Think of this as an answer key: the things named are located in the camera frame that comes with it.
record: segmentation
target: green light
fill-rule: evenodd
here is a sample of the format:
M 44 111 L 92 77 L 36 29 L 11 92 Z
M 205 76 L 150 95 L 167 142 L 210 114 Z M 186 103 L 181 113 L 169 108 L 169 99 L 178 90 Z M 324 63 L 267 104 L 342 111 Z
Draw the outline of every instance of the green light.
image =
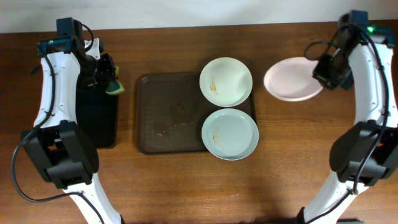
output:
M 368 27 L 368 31 L 369 31 L 369 33 L 373 33 L 373 31 L 375 30 L 375 28 L 374 27 Z

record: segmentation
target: food residue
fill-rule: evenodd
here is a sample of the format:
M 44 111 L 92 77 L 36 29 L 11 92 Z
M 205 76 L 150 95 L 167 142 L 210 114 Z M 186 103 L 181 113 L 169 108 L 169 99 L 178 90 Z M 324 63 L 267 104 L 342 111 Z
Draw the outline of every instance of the food residue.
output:
M 169 138 L 169 130 L 168 130 L 168 126 L 166 124 L 155 121 L 152 128 L 154 129 L 154 132 L 157 135 L 159 135 L 165 139 Z
M 218 142 L 218 131 L 219 130 L 220 129 L 217 128 L 217 130 L 213 131 L 213 142 L 214 142 L 214 144 L 219 144 L 219 142 Z
M 218 95 L 216 83 L 214 82 L 214 77 L 213 77 L 213 79 L 211 80 L 210 90 L 214 93 L 215 96 Z

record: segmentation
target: white wall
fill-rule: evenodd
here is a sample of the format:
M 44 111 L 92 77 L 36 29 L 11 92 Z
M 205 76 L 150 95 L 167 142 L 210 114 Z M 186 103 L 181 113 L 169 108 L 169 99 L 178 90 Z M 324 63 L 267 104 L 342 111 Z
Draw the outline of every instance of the white wall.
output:
M 0 32 L 55 30 L 73 17 L 92 29 L 335 21 L 350 9 L 398 19 L 398 0 L 0 0 Z

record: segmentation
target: black bracket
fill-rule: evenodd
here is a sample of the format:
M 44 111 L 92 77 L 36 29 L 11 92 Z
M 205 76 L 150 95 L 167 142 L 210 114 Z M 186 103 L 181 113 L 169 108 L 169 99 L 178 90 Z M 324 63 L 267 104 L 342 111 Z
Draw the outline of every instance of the black bracket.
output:
M 97 150 L 75 122 L 61 121 L 57 127 L 40 129 L 24 148 L 44 181 L 53 182 L 58 189 L 90 184 L 98 172 Z
M 381 127 L 374 121 L 359 122 L 337 139 L 330 151 L 330 167 L 340 182 L 353 180 Z M 387 179 L 398 167 L 398 129 L 387 128 L 359 177 L 366 186 Z

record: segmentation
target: wire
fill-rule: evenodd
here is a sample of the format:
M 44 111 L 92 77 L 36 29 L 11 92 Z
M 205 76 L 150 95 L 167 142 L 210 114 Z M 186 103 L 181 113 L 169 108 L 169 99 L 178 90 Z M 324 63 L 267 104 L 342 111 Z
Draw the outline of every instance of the wire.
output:
M 386 73 L 384 72 L 384 67 L 382 66 L 380 55 L 379 55 L 379 52 L 377 51 L 377 48 L 376 48 L 376 44 L 374 44 L 372 38 L 370 38 L 370 36 L 365 31 L 363 31 L 361 28 L 359 28 L 358 26 L 356 26 L 354 24 L 342 25 L 336 31 L 334 31 L 334 33 L 332 35 L 332 38 L 331 38 L 331 40 L 329 42 L 326 42 L 326 43 L 324 43 L 324 42 L 319 42 L 319 43 L 314 42 L 314 43 L 311 43 L 310 45 L 308 45 L 305 48 L 304 56 L 307 58 L 307 51 L 308 51 L 308 49 L 311 46 L 316 45 L 316 44 L 328 44 L 328 48 L 324 51 L 324 53 L 321 56 L 319 56 L 319 58 L 324 56 L 329 51 L 329 49 L 331 47 L 331 43 L 334 42 L 334 40 L 336 39 L 339 31 L 341 29 L 350 28 L 350 27 L 353 27 L 359 33 L 361 33 L 369 41 L 369 43 L 371 44 L 371 47 L 372 47 L 372 49 L 374 51 L 374 56 L 376 58 L 376 63 L 377 63 L 377 66 L 378 66 L 378 70 L 381 73 L 381 79 L 382 79 L 383 86 L 384 86 L 384 107 L 385 107 L 385 112 L 384 112 L 384 114 L 382 114 L 384 116 L 383 117 L 383 121 L 382 121 L 382 126 L 381 126 L 381 129 L 379 131 L 379 134 L 377 135 L 377 138 L 374 140 L 374 142 L 372 143 L 371 147 L 368 149 L 365 157 L 362 159 L 361 164 L 359 165 L 358 171 L 356 173 L 356 177 L 354 179 L 353 188 L 348 190 L 347 193 L 336 203 L 336 205 L 331 207 L 327 212 L 322 213 L 321 215 L 311 219 L 310 221 L 306 222 L 305 224 L 310 224 L 310 223 L 318 220 L 319 218 L 322 218 L 322 217 L 324 217 L 326 215 L 329 215 L 332 211 L 334 211 L 337 207 L 339 207 L 348 198 L 348 196 L 350 196 L 350 195 L 358 195 L 359 194 L 359 192 L 358 192 L 359 178 L 361 177 L 361 174 L 362 174 L 362 171 L 364 169 L 364 166 L 367 163 L 367 161 L 369 160 L 369 158 L 371 157 L 371 155 L 374 152 L 374 150 L 377 148 L 376 146 L 380 143 L 380 140 L 381 140 L 381 138 L 382 138 L 382 136 L 384 134 L 384 131 L 386 130 L 386 127 L 387 127 L 387 120 L 388 120 L 388 116 L 389 116 L 389 88 L 388 88 L 387 77 L 386 77 Z
M 87 31 L 90 33 L 90 35 L 91 35 L 91 43 L 89 44 L 89 46 L 85 49 L 85 52 L 87 52 L 87 51 L 89 51 L 91 48 L 92 48 L 92 46 L 93 46 L 93 44 L 94 44 L 94 33 L 93 33 L 93 31 L 90 29 L 90 28 L 88 28 L 88 26 L 86 26 L 86 25 L 84 25 L 84 24 L 81 24 L 84 28 L 86 28 L 87 29 Z
M 32 138 L 32 136 L 40 129 L 40 127 L 50 119 L 52 111 L 53 111 L 54 103 L 55 103 L 55 75 L 56 74 L 54 72 L 54 69 L 52 67 L 52 64 L 51 64 L 49 58 L 44 53 L 42 48 L 40 46 L 37 46 L 37 48 L 40 51 L 40 53 L 43 55 L 45 61 L 47 62 L 47 64 L 49 65 L 49 68 L 50 68 L 50 76 L 52 77 L 51 103 L 50 103 L 49 111 L 46 112 L 46 115 L 45 115 L 45 118 L 43 119 L 43 121 L 41 121 L 38 125 L 34 126 L 34 128 L 26 134 L 26 136 L 19 142 L 19 144 L 17 145 L 17 147 L 14 150 L 14 153 L 12 154 L 12 159 L 11 159 L 12 183 L 14 184 L 15 189 L 17 190 L 18 194 L 22 198 L 24 198 L 30 202 L 34 202 L 34 203 L 48 202 L 48 201 L 55 200 L 58 198 L 63 198 L 63 197 L 71 196 L 71 195 L 77 195 L 77 196 L 81 197 L 94 210 L 94 212 L 97 214 L 101 223 L 104 224 L 104 220 L 102 219 L 102 216 L 99 213 L 99 211 L 94 207 L 94 205 L 81 192 L 70 192 L 70 193 L 60 194 L 60 195 L 56 195 L 56 196 L 48 197 L 48 198 L 33 199 L 33 198 L 29 197 L 28 195 L 26 195 L 18 185 L 16 174 L 15 174 L 15 163 L 16 163 L 18 152 L 21 149 L 21 146 L 23 144 L 25 144 L 26 141 L 30 140 Z
M 334 48 L 336 48 L 336 49 L 338 48 L 338 46 L 337 46 L 336 44 L 334 44 L 333 41 L 334 41 L 334 40 L 331 40 L 331 41 L 318 40 L 318 41 L 312 42 L 311 44 L 308 44 L 308 46 L 307 46 L 307 47 L 305 48 L 305 50 L 304 50 L 304 57 L 305 57 L 307 60 L 311 60 L 311 61 L 319 60 L 320 58 L 322 58 L 324 55 L 326 55 L 326 54 L 328 53 L 328 51 L 330 50 L 331 47 L 334 47 Z M 310 50 L 310 48 L 311 48 L 312 46 L 318 45 L 318 44 L 327 44 L 328 47 L 327 47 L 327 48 L 323 51 L 323 53 L 322 53 L 321 55 L 319 55 L 318 57 L 316 57 L 316 58 L 310 58 L 310 57 L 308 56 L 308 50 Z
M 306 222 L 305 224 L 313 223 L 313 222 L 317 221 L 319 218 L 329 215 L 332 211 L 334 211 L 337 207 L 339 207 L 341 205 L 341 203 L 343 203 L 348 198 L 348 196 L 350 196 L 351 194 L 352 194 L 352 190 L 347 191 L 347 193 L 340 199 L 340 201 L 338 201 L 336 203 L 336 205 L 331 207 L 327 212 L 322 213 L 321 215 L 311 219 L 310 221 Z

